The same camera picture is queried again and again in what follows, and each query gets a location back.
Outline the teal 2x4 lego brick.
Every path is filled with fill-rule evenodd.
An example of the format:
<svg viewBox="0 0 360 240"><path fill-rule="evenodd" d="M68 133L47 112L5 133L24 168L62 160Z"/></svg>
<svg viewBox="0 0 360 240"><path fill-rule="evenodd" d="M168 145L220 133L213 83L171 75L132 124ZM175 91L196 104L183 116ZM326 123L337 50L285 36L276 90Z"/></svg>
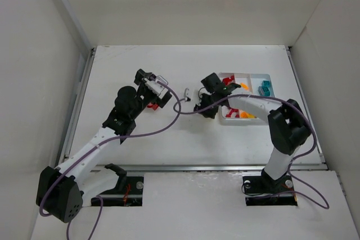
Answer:
<svg viewBox="0 0 360 240"><path fill-rule="evenodd" d="M270 88L271 87L271 81L270 80L264 80L262 81L262 87L267 87Z"/></svg>

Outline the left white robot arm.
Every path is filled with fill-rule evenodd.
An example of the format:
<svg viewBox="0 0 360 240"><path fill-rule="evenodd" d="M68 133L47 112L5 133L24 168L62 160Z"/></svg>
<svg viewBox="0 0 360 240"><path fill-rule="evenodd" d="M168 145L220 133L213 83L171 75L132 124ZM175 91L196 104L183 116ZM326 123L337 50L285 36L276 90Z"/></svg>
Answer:
<svg viewBox="0 0 360 240"><path fill-rule="evenodd" d="M135 119L149 104L164 107L172 97L168 82L162 76L139 69L134 82L137 88L119 89L114 108L81 150L56 167L48 166L41 172L36 197L41 216L52 215L68 223L82 207L90 206L97 195L124 184L127 173L117 165L108 164L96 175L91 171L113 150L110 142L123 143L134 136Z"/></svg>

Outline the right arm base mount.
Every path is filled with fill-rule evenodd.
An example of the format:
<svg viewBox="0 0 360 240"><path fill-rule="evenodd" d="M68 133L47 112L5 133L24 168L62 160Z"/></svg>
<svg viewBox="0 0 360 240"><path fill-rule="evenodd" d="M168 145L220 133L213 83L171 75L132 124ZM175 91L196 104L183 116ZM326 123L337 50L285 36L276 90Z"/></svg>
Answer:
<svg viewBox="0 0 360 240"><path fill-rule="evenodd" d="M260 175L242 177L241 190L245 195L246 206L297 206L291 176L285 175L276 184L267 184Z"/></svg>

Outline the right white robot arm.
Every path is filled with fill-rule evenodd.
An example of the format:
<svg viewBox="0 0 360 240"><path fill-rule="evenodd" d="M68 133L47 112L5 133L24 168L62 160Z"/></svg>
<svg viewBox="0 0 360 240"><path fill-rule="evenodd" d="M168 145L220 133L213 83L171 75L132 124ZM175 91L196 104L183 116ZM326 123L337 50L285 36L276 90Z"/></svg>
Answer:
<svg viewBox="0 0 360 240"><path fill-rule="evenodd" d="M214 119L220 107L243 110L269 126L273 151L262 171L262 177L278 181L287 172L295 152L312 134L297 101L253 95L236 83L225 84L212 73L201 81L206 90L193 111Z"/></svg>

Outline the red arched studded lego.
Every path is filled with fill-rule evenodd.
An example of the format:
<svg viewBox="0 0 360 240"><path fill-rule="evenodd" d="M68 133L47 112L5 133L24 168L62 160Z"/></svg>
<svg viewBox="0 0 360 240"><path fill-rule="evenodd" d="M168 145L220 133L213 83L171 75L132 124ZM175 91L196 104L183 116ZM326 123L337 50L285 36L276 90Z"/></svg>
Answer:
<svg viewBox="0 0 360 240"><path fill-rule="evenodd" d="M240 118L239 109L231 108L225 115L226 119L237 119Z"/></svg>

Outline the teal rounded printed lego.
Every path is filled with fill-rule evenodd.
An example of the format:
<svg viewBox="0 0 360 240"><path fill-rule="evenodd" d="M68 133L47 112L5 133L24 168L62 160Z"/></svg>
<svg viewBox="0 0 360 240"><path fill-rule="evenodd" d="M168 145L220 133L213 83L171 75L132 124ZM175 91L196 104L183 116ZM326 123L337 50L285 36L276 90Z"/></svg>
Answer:
<svg viewBox="0 0 360 240"><path fill-rule="evenodd" d="M258 93L260 96L263 97L269 97L271 95L271 91L269 90L269 88L262 85L258 87Z"/></svg>

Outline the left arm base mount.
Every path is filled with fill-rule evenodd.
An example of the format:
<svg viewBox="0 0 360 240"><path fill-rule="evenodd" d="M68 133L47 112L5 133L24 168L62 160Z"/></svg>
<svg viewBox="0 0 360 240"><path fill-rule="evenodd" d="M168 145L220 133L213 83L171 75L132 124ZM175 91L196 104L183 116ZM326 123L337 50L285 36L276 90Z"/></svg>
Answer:
<svg viewBox="0 0 360 240"><path fill-rule="evenodd" d="M96 177L96 184L104 183L108 187L100 193L104 207L142 206L144 174L108 164L93 175Z"/></svg>

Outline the red rounded lego assembly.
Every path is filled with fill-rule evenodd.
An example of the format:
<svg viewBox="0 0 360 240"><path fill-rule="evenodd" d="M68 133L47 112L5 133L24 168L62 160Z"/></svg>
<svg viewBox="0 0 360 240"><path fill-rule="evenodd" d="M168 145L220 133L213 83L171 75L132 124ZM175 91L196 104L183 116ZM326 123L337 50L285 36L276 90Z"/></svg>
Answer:
<svg viewBox="0 0 360 240"><path fill-rule="evenodd" d="M154 111L156 111L158 107L158 104L155 103L150 103L149 105L147 105L147 108L151 108Z"/></svg>

